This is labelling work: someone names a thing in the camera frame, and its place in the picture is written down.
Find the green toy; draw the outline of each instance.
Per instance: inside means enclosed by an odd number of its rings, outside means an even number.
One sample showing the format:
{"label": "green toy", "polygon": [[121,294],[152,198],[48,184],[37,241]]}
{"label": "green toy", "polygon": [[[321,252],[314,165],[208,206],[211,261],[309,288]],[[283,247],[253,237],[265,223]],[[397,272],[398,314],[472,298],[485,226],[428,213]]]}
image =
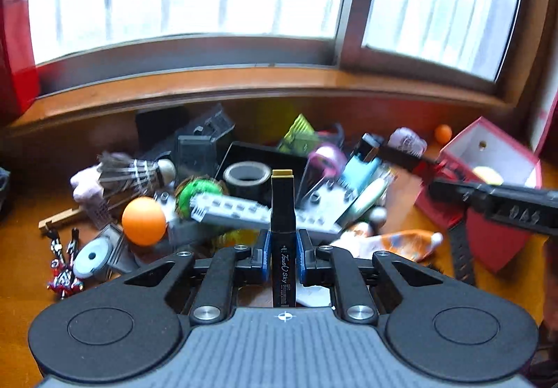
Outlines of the green toy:
{"label": "green toy", "polygon": [[190,177],[176,188],[176,211],[183,218],[190,218],[190,200],[199,193],[227,194],[221,182],[208,177]]}

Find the red panel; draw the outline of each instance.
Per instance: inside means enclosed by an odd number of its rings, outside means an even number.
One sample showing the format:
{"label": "red panel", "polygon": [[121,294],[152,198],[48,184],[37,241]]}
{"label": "red panel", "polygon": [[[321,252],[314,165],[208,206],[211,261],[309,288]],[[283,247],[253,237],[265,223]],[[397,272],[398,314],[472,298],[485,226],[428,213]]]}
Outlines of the red panel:
{"label": "red panel", "polygon": [[0,123],[21,116],[39,93],[27,0],[0,0]]}

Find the yellow marker cap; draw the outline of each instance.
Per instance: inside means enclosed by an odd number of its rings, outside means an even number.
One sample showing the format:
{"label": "yellow marker cap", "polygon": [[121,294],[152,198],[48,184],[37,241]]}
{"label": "yellow marker cap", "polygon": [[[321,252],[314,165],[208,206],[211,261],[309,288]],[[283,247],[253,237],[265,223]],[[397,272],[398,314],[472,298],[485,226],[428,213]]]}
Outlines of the yellow marker cap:
{"label": "yellow marker cap", "polygon": [[272,177],[292,177],[291,169],[274,169],[271,173]]}

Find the white round object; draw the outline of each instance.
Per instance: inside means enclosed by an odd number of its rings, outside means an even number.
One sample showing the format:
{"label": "white round object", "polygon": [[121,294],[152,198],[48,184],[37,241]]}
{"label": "white round object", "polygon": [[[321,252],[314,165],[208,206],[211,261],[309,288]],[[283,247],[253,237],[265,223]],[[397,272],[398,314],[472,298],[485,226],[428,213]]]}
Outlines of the white round object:
{"label": "white round object", "polygon": [[473,169],[473,174],[489,185],[501,185],[504,183],[502,176],[488,166],[476,166],[476,168]]}
{"label": "white round object", "polygon": [[432,247],[438,246],[444,240],[444,236],[440,232],[434,232],[430,238],[432,241]]}
{"label": "white round object", "polygon": [[74,274],[80,279],[91,278],[103,269],[111,253],[112,244],[108,237],[99,237],[90,241],[75,258]]}
{"label": "white round object", "polygon": [[368,220],[380,229],[387,221],[387,209],[385,207],[374,207],[368,213]]}
{"label": "white round object", "polygon": [[398,128],[390,136],[388,146],[396,148],[406,154],[422,156],[426,151],[426,141],[409,128]]}
{"label": "white round object", "polygon": [[159,165],[159,170],[161,171],[161,176],[163,177],[163,182],[168,185],[176,177],[176,168],[171,160],[163,158],[157,161]]}

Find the window frame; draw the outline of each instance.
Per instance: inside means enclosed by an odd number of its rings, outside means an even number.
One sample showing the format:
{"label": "window frame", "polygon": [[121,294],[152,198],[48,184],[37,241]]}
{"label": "window frame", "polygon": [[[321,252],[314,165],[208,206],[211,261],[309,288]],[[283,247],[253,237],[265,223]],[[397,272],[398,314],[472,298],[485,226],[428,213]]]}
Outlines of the window frame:
{"label": "window frame", "polygon": [[558,0],[521,0],[495,96],[525,113],[545,68]]}
{"label": "window frame", "polygon": [[[510,78],[509,74],[510,69],[513,69],[510,65],[517,61],[524,44],[518,42],[522,38],[520,32],[534,32],[529,43],[531,48],[542,36],[538,29],[525,26],[525,21],[518,17],[530,7],[527,0],[518,0],[507,47],[495,81],[419,58],[363,48],[361,44],[371,1],[341,0],[338,30],[334,39],[173,35],[133,40],[68,54],[37,65],[41,95],[113,79],[168,71],[230,66],[312,66],[425,80],[495,95],[510,103],[517,102],[517,93],[510,99],[508,90],[522,90],[526,83],[524,81],[521,87],[518,86],[517,78]],[[546,16],[546,8],[541,5],[535,10],[537,16],[531,18],[539,18],[543,11]]]}

